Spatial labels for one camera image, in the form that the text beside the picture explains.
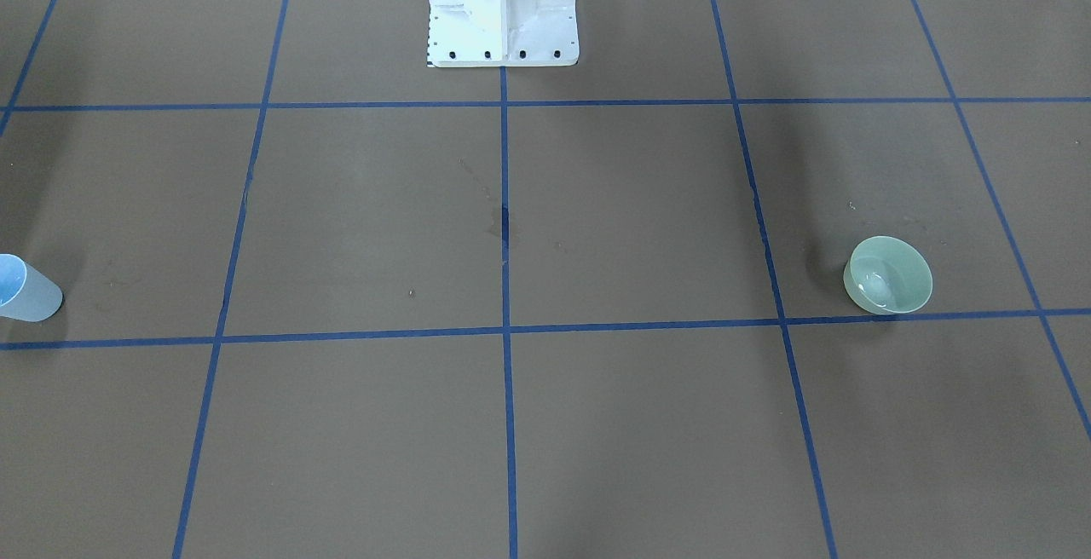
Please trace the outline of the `pale green bowl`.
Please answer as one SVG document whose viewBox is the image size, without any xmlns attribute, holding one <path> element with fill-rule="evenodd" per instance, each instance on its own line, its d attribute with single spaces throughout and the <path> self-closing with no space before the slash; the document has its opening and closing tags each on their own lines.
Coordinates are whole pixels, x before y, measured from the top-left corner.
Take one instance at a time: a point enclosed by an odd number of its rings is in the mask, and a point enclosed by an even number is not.
<svg viewBox="0 0 1091 559">
<path fill-rule="evenodd" d="M 912 314 L 932 298 L 932 270 L 915 247 L 878 235 L 858 242 L 843 267 L 843 287 L 861 310 Z"/>
</svg>

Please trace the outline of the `light blue plastic cup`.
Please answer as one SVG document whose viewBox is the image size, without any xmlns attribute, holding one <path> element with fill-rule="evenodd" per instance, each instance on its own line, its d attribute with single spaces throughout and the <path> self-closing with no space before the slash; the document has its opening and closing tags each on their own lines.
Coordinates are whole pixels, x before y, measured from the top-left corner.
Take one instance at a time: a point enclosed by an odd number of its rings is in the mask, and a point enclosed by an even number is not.
<svg viewBox="0 0 1091 559">
<path fill-rule="evenodd" d="M 1 317 L 40 322 L 63 304 L 61 288 L 17 255 L 1 255 Z"/>
</svg>

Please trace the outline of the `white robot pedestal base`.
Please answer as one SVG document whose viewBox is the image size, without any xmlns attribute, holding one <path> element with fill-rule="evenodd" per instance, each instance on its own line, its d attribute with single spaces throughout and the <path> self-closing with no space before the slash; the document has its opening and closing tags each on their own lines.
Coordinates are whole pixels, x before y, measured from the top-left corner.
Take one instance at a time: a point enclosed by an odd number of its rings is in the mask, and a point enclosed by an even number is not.
<svg viewBox="0 0 1091 559">
<path fill-rule="evenodd" d="M 576 0 L 429 0 L 425 66 L 577 66 Z"/>
</svg>

